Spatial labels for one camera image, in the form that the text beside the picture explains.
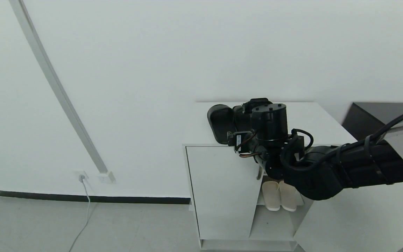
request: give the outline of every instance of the wire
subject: wire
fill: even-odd
[[[307,149],[309,149],[310,147],[312,147],[312,145],[313,145],[313,136],[312,136],[312,134],[310,134],[309,132],[307,132],[307,131],[304,131],[304,130],[302,130],[302,129],[294,129],[296,132],[301,132],[301,133],[303,133],[303,134],[306,134],[309,138],[310,138],[310,142],[309,142],[309,144],[304,148],[304,150],[307,150]]]
[[[257,155],[259,155],[259,153],[240,154],[239,156],[240,156],[241,158],[249,158],[249,157],[257,156]]]
[[[74,239],[74,242],[72,243],[71,248],[69,249],[69,252],[71,252],[72,247],[74,247],[74,244],[75,244],[76,241],[77,241],[77,238],[79,238],[80,234],[81,234],[81,233],[83,232],[83,230],[86,228],[86,225],[88,225],[88,220],[89,220],[89,218],[90,218],[89,214],[90,214],[90,203],[91,203],[91,200],[90,200],[90,196],[88,195],[88,191],[86,190],[85,183],[83,182],[83,179],[84,179],[84,178],[81,178],[81,177],[84,177],[84,178],[85,178],[85,176],[81,175],[81,176],[79,177],[79,181],[82,182],[83,188],[85,188],[86,198],[88,199],[88,208],[86,209],[86,222],[85,222],[85,226],[83,226],[82,230],[80,230],[79,234],[78,234],[78,235],[76,236],[76,238]]]
[[[374,133],[371,136],[371,140],[377,139],[379,138],[381,135],[385,134],[387,131],[389,131],[393,126],[395,126],[396,124],[400,123],[403,121],[403,114],[396,117],[395,119],[393,119],[392,121],[390,121],[389,123],[387,123],[384,127],[380,128],[376,133]]]
[[[235,151],[237,151],[242,145],[246,144],[246,143],[247,143],[249,140],[251,140],[253,137],[255,137],[255,136],[256,136],[256,133],[257,133],[257,131],[254,132],[254,134],[251,135],[250,138],[248,138],[248,139],[246,139],[245,141],[241,142],[240,145],[237,145],[236,148],[235,148]]]

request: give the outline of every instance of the cabinet door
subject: cabinet door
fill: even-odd
[[[247,239],[262,176],[232,147],[186,147],[200,239]]]
[[[294,238],[306,252],[400,250],[403,183],[345,189],[315,201]]]

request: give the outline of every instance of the cabinet top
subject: cabinet top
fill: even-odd
[[[355,142],[334,118],[316,102],[279,102],[287,106],[287,124],[291,129],[302,129],[313,135],[313,145],[342,145]],[[223,146],[219,144],[209,126],[207,113],[210,107],[224,104],[229,107],[243,102],[196,102],[186,116],[186,128],[183,134],[184,146]]]

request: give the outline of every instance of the electrical outlet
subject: electrical outlet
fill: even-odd
[[[83,175],[83,176],[85,176],[85,179],[88,180],[88,175],[86,175],[86,172],[83,170],[73,171],[73,173],[77,179],[79,179],[80,175]]]
[[[116,184],[116,179],[115,176],[113,175],[113,172],[109,171],[107,173],[101,173],[97,175],[99,178],[99,181],[104,184]]]

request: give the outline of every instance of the black object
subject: black object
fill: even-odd
[[[216,106],[227,110],[225,105]],[[272,104],[266,98],[251,99],[228,111],[228,118],[210,121],[216,139],[226,135],[226,144],[234,146],[241,158],[253,157],[269,177],[284,179],[309,199],[329,199],[343,188],[403,182],[403,159],[386,141],[378,141],[380,135],[403,120],[403,115],[358,142],[311,147],[313,137],[308,132],[292,129],[288,134],[284,104]],[[238,119],[231,124],[231,118]],[[226,121],[230,123],[228,127],[216,123]],[[298,132],[309,136],[307,147]]]
[[[236,131],[233,110],[227,105],[214,105],[208,110],[208,122],[219,144],[226,145],[227,132]]]

